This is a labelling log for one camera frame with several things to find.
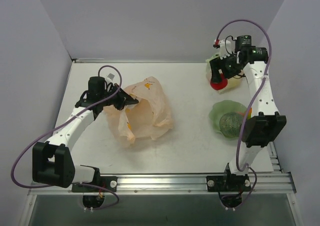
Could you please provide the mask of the green netted fake melon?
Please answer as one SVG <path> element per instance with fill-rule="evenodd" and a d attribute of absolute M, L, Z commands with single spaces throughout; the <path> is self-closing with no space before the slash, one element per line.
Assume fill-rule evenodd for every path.
<path fill-rule="evenodd" d="M 219 120 L 221 133 L 227 138 L 236 138 L 240 134 L 243 116 L 236 112 L 225 113 Z"/>

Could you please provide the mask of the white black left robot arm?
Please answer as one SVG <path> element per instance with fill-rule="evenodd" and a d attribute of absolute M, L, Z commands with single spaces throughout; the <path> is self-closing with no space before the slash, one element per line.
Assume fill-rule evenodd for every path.
<path fill-rule="evenodd" d="M 71 149 L 105 107 L 112 106 L 121 111 L 138 102 L 111 79 L 90 77 L 87 90 L 80 96 L 67 121 L 45 142 L 37 142 L 32 147 L 33 181 L 61 188 L 83 183 L 88 191 L 97 191 L 101 187 L 99 169 L 75 165 Z"/>

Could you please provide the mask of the red fake apple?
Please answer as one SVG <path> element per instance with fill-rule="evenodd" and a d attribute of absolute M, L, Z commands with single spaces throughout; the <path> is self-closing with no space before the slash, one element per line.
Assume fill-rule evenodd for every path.
<path fill-rule="evenodd" d="M 225 76 L 222 73 L 220 74 L 220 77 L 221 77 L 221 82 L 219 83 L 210 82 L 210 86 L 216 91 L 220 91 L 226 88 L 228 85 L 228 79 L 225 78 Z"/>

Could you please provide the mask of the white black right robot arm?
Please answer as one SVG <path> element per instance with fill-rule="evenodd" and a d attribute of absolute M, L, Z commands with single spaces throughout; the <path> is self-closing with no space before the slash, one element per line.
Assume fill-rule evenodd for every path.
<path fill-rule="evenodd" d="M 240 128 L 235 157 L 228 163 L 230 173 L 221 179 L 222 186 L 228 191 L 239 186 L 238 176 L 248 173 L 256 156 L 276 139 L 287 123 L 286 116 L 279 113 L 271 89 L 271 51 L 253 46 L 250 35 L 238 36 L 233 41 L 235 48 L 231 49 L 229 40 L 216 40 L 213 46 L 217 54 L 209 61 L 212 85 L 243 73 L 251 96 Z"/>

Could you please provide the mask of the green red fake mango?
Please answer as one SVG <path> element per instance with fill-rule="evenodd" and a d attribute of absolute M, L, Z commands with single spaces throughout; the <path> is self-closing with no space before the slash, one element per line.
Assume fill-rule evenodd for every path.
<path fill-rule="evenodd" d="M 250 119 L 252 117 L 252 108 L 249 109 L 248 114 L 247 114 L 247 119 Z"/>

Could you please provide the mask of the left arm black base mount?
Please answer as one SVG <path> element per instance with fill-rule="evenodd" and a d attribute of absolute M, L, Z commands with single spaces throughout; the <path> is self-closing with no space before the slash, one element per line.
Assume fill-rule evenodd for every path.
<path fill-rule="evenodd" d="M 93 182 L 90 182 L 89 184 L 106 188 L 112 192 L 116 192 L 117 191 L 117 184 L 118 184 L 118 177 L 114 176 L 114 175 L 100 176 L 98 179 L 95 179 Z M 96 188 L 96 187 L 92 187 L 92 186 L 84 186 L 84 185 L 79 185 L 79 184 L 73 184 L 71 191 L 73 193 L 98 193 L 98 192 L 102 192 L 102 190 L 100 188 Z"/>

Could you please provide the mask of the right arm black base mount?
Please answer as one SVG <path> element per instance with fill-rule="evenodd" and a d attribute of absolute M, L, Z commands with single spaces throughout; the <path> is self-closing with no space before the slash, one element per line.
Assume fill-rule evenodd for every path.
<path fill-rule="evenodd" d="M 247 174 L 208 175 L 206 176 L 208 192 L 249 192 L 251 182 Z"/>

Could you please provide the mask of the translucent orange banana-print bag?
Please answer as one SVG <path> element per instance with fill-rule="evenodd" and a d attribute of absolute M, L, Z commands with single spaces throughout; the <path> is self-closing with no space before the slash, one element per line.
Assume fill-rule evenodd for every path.
<path fill-rule="evenodd" d="M 156 140 L 173 128 L 172 109 L 158 79 L 147 77 L 124 91 L 138 103 L 122 110 L 113 105 L 103 109 L 110 131 L 122 146 L 132 146 L 141 139 Z"/>

